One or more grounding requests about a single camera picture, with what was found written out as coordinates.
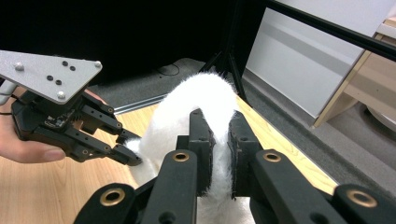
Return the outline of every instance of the gray metal plate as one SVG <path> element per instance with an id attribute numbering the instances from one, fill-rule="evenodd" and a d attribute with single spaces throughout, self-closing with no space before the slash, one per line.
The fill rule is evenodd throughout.
<path id="1" fill-rule="evenodd" d="M 0 77 L 58 105 L 67 103 L 101 70 L 102 65 L 94 61 L 0 50 Z"/>

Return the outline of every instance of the brass ring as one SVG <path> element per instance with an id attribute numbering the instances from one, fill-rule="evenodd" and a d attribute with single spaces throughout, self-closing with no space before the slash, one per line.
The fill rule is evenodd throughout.
<path id="1" fill-rule="evenodd" d="M 267 161 L 272 161 L 272 162 L 279 162 L 281 160 L 280 156 L 276 155 L 275 153 L 272 152 L 267 152 L 263 155 L 263 157 Z"/>
<path id="2" fill-rule="evenodd" d="M 376 199 L 373 198 L 368 193 L 365 193 L 363 191 L 357 190 L 357 189 L 349 189 L 346 191 L 346 196 L 350 199 L 350 201 L 363 206 L 363 207 L 376 207 L 377 202 Z"/>
<path id="3" fill-rule="evenodd" d="M 123 189 L 108 189 L 100 197 L 103 206 L 113 206 L 120 203 L 125 198 Z"/>
<path id="4" fill-rule="evenodd" d="M 189 154 L 184 153 L 184 152 L 179 152 L 173 155 L 173 159 L 175 161 L 186 161 L 189 159 Z"/>

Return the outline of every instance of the wooden surface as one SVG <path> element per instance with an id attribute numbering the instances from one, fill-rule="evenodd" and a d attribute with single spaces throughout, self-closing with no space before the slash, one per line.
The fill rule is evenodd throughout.
<path id="1" fill-rule="evenodd" d="M 396 27 L 396 17 L 389 18 L 384 24 Z M 396 40 L 380 33 L 375 39 L 396 46 Z M 322 123 L 348 110 L 357 102 L 362 102 L 380 111 L 391 119 L 396 119 L 394 89 L 396 63 L 365 50 L 350 72 L 338 87 L 315 120 L 313 126 Z"/>
<path id="2" fill-rule="evenodd" d="M 253 132 L 264 148 L 285 154 L 317 188 L 332 194 L 336 183 L 252 108 L 239 100 Z M 118 116 L 131 132 L 142 135 L 156 105 Z M 114 146 L 115 136 L 95 137 Z M 66 158 L 42 164 L 19 164 L 0 158 L 0 223 L 73 223 L 92 194 L 110 183 L 135 187 L 128 167 L 110 159 L 78 163 Z"/>

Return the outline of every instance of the white fur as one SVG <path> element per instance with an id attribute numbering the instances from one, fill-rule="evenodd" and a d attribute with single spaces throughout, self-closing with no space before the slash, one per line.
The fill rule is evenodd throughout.
<path id="1" fill-rule="evenodd" d="M 143 161 L 131 167 L 132 175 L 139 186 L 157 176 L 164 156 L 175 150 L 177 136 L 189 134 L 190 112 L 197 108 L 203 111 L 216 140 L 211 186 L 205 197 L 198 198 L 197 223 L 254 223 L 248 199 L 231 199 L 227 140 L 229 122 L 238 105 L 232 85 L 217 74 L 200 73 L 189 77 L 160 102 L 142 138 L 126 143 Z"/>

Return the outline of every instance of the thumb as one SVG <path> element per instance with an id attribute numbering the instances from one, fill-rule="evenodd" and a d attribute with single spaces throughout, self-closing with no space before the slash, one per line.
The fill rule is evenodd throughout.
<path id="1" fill-rule="evenodd" d="M 20 163 L 59 161 L 65 157 L 61 148 L 40 142 L 17 141 L 16 144 L 11 146 L 14 147 L 3 150 L 2 156 Z"/>

